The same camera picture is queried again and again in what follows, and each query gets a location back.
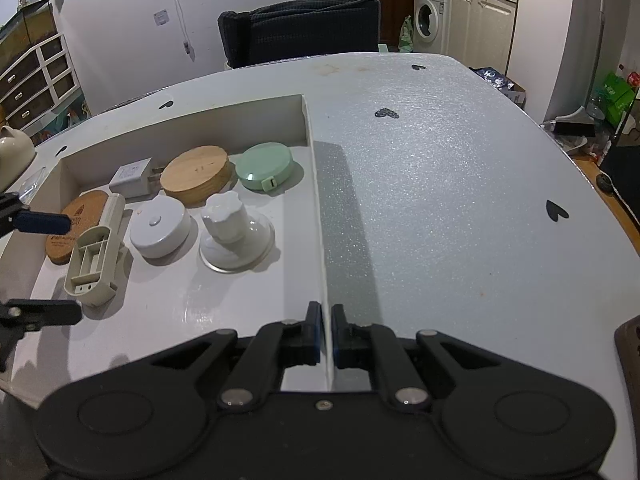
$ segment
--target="green bag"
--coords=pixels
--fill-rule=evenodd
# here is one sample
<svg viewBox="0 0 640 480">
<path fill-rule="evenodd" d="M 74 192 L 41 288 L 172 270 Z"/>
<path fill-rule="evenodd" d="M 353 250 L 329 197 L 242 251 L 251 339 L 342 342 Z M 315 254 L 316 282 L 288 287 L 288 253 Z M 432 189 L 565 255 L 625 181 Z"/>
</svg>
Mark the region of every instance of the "green bag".
<svg viewBox="0 0 640 480">
<path fill-rule="evenodd" d="M 621 77 L 609 72 L 602 83 L 604 96 L 607 100 L 607 121 L 615 128 L 622 120 L 622 115 L 631 105 L 636 93 Z"/>
<path fill-rule="evenodd" d="M 407 16 L 402 22 L 400 29 L 400 39 L 398 40 L 399 52 L 413 52 L 414 51 L 414 22 L 411 16 Z"/>
</svg>

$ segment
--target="mop handle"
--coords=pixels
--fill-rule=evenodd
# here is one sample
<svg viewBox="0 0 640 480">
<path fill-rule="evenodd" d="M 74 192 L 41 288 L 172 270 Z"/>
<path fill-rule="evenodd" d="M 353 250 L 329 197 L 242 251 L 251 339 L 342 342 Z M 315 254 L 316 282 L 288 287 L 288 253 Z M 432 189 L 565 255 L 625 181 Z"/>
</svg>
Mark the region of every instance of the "mop handle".
<svg viewBox="0 0 640 480">
<path fill-rule="evenodd" d="M 598 47 L 596 48 L 596 59 L 593 61 L 593 70 L 591 71 L 591 81 L 589 82 L 589 90 L 587 91 L 587 97 L 584 100 L 584 107 L 589 104 L 591 98 L 591 92 L 593 91 L 593 84 L 596 81 L 596 70 L 598 69 L 598 62 L 600 61 L 600 51 L 602 49 L 602 38 L 604 36 L 604 0 L 600 0 L 600 35 L 598 36 Z"/>
</svg>

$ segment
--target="white table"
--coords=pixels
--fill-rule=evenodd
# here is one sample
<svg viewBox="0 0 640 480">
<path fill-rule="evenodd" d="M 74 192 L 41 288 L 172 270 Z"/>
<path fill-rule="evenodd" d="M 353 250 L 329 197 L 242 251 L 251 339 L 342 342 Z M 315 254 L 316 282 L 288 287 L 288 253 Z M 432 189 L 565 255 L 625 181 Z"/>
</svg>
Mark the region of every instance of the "white table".
<svg viewBox="0 0 640 480">
<path fill-rule="evenodd" d="M 51 167 L 62 146 L 72 153 L 145 124 L 291 94 L 304 96 L 315 139 L 330 301 L 350 320 L 402 336 L 435 328 L 591 387 L 618 425 L 602 471 L 633 478 L 613 334 L 638 313 L 640 260 L 571 160 L 455 60 L 340 54 L 204 76 L 48 140 L 31 169 Z M 375 117 L 380 108 L 399 118 Z M 546 200 L 570 218 L 551 221 Z"/>
</svg>

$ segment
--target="wall outlet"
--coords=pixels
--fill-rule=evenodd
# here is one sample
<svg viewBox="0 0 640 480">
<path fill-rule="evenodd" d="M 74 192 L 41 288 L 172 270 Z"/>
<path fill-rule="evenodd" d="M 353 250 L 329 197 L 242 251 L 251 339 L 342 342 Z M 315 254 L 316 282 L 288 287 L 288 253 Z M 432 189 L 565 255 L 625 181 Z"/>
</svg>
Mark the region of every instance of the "wall outlet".
<svg viewBox="0 0 640 480">
<path fill-rule="evenodd" d="M 164 25 L 169 21 L 169 13 L 166 12 L 166 9 L 156 12 L 154 14 L 154 21 L 156 22 L 156 25 Z"/>
</svg>

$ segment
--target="plastic bag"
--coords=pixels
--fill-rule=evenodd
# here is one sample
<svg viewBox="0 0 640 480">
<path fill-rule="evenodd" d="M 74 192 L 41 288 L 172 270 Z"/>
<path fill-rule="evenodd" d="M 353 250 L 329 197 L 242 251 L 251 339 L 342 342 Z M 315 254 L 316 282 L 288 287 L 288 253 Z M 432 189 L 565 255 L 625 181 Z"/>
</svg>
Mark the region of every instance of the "plastic bag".
<svg viewBox="0 0 640 480">
<path fill-rule="evenodd" d="M 482 79 L 487 81 L 497 90 L 511 90 L 515 83 L 507 76 L 498 72 L 495 68 L 486 66 L 484 68 L 472 68 Z"/>
<path fill-rule="evenodd" d="M 407 16 L 402 22 L 400 28 L 400 38 L 398 40 L 399 52 L 413 52 L 414 51 L 414 22 L 411 16 Z"/>
</svg>

